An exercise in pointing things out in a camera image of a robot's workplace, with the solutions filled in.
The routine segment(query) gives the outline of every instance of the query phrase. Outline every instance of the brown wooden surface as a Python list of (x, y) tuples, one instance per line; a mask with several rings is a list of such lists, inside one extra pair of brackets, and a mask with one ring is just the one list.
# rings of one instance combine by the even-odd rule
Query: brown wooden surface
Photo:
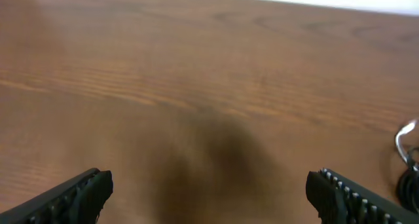
[[(419, 115), (418, 63), (413, 17), (252, 0), (0, 0), (0, 211), (98, 167), (115, 181), (100, 223), (247, 223), (257, 198), (221, 195), (201, 212), (183, 204), (196, 191), (153, 180), (182, 157), (199, 184), (239, 200), (247, 178), (229, 171), (213, 187), (220, 171), (206, 166), (222, 162), (201, 153), (230, 137), (246, 144), (244, 164), (279, 177), (256, 223), (319, 223), (304, 184), (321, 167), (394, 200), (404, 166), (393, 134)], [(163, 191), (185, 193), (150, 198)], [(198, 221), (170, 216), (169, 202)]]

